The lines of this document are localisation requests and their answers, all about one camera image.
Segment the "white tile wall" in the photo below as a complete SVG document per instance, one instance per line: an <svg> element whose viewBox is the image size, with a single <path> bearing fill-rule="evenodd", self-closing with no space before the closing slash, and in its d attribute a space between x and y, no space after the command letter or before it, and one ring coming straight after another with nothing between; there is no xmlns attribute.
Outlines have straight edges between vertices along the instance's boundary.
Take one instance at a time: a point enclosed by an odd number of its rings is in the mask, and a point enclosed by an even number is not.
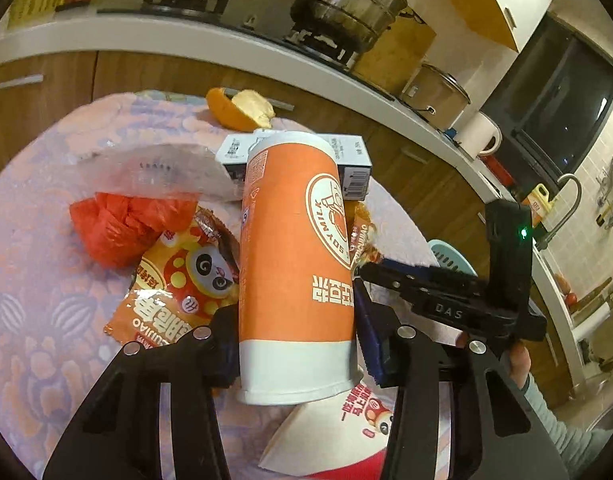
<svg viewBox="0 0 613 480"><path fill-rule="evenodd" d="M550 11L577 28L613 57L613 21L599 0L553 0ZM598 227L595 218L602 168L613 156L613 111L580 167L575 172L583 187L582 202L564 229L549 246L553 259L571 282L579 298L613 276L613 228ZM575 200L575 185L568 183L559 194L553 211L544 221L552 229Z"/></svg>

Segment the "sleeve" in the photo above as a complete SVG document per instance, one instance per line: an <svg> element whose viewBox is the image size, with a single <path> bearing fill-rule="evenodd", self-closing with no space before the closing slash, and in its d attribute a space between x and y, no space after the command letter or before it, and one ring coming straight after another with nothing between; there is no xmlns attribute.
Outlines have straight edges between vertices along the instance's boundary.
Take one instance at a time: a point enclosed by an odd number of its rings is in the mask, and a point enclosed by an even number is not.
<svg viewBox="0 0 613 480"><path fill-rule="evenodd" d="M567 428L566 424L557 420L553 412L548 409L531 374L529 374L527 382L526 400L546 428L555 447L557 447L571 479L578 478L597 458L599 452L602 451L613 434L613 430L584 431L579 428Z"/></svg>

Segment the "blue gripper pad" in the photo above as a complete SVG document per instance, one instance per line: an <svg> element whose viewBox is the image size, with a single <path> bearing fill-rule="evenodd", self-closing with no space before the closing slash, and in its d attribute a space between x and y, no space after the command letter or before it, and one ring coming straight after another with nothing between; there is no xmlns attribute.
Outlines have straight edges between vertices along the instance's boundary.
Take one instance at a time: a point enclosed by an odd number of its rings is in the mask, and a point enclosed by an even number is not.
<svg viewBox="0 0 613 480"><path fill-rule="evenodd" d="M353 280L353 297L355 331L367 371L382 388L397 386L397 363L389 351L389 338L400 320L390 306L371 300L362 278Z"/></svg>

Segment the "orange snack bag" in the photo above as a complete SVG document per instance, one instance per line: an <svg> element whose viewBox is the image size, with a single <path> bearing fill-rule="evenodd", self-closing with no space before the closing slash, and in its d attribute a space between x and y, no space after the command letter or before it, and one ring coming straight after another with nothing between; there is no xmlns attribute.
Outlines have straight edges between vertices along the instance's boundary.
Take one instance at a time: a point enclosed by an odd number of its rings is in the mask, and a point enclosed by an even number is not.
<svg viewBox="0 0 613 480"><path fill-rule="evenodd" d="M349 254L351 269L355 271L366 262L378 262L382 255L375 248L377 230L371 222L371 215L362 202L345 203L345 209L352 211L349 228Z"/></svg>
<svg viewBox="0 0 613 480"><path fill-rule="evenodd" d="M198 200L139 198L96 193L69 206L75 228L89 256L103 267L135 265L166 230L190 223Z"/></svg>
<svg viewBox="0 0 613 480"><path fill-rule="evenodd" d="M196 208L186 231L165 231L144 253L136 280L104 327L125 344L175 343L208 324L216 310L237 303L237 241L211 211Z"/></svg>

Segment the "snack packaging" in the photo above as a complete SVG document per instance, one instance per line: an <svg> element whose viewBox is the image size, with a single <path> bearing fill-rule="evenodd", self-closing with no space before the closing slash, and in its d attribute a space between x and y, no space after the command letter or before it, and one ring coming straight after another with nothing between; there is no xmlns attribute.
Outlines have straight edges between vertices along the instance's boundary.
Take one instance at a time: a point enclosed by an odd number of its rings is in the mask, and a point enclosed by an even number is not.
<svg viewBox="0 0 613 480"><path fill-rule="evenodd" d="M350 390L361 375L349 239L328 142L279 132L253 148L241 242L238 398L296 404Z"/></svg>
<svg viewBox="0 0 613 480"><path fill-rule="evenodd" d="M322 480L377 480L393 412L361 382L298 406L269 442L260 467Z"/></svg>
<svg viewBox="0 0 613 480"><path fill-rule="evenodd" d="M184 230L195 200L141 198L96 193L69 206L75 232L89 256L102 267L135 265L165 230Z"/></svg>
<svg viewBox="0 0 613 480"><path fill-rule="evenodd" d="M347 216L351 213L350 220L347 218L349 229L349 254L351 269L355 271L366 262L378 262L382 255L375 248L375 236L377 229L371 222L368 208L362 202L349 202L344 206Z"/></svg>
<svg viewBox="0 0 613 480"><path fill-rule="evenodd" d="M104 332L145 348L175 343L237 303L238 244L211 211L197 206L186 231L164 231L142 256L136 280Z"/></svg>

